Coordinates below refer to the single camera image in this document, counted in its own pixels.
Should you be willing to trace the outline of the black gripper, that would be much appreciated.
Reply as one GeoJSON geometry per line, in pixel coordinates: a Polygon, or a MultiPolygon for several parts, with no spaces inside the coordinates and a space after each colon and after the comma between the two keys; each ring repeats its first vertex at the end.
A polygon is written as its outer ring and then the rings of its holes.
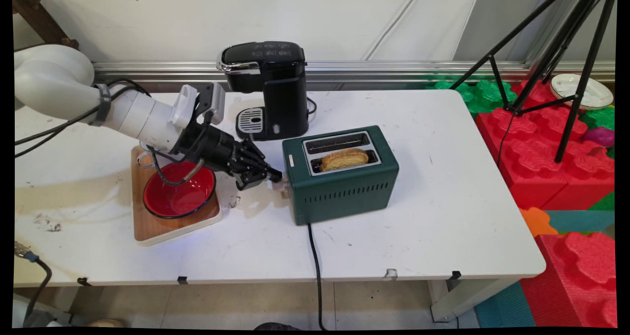
{"type": "Polygon", "coordinates": [[[242,140],[239,144],[232,135],[209,124],[189,124],[178,138],[177,152],[192,164],[203,160],[203,165],[214,171],[236,173],[239,191],[256,187],[265,180],[273,183],[282,180],[281,171],[269,170],[265,155],[252,140],[242,140]],[[245,164],[257,170],[247,171],[245,164]]]}

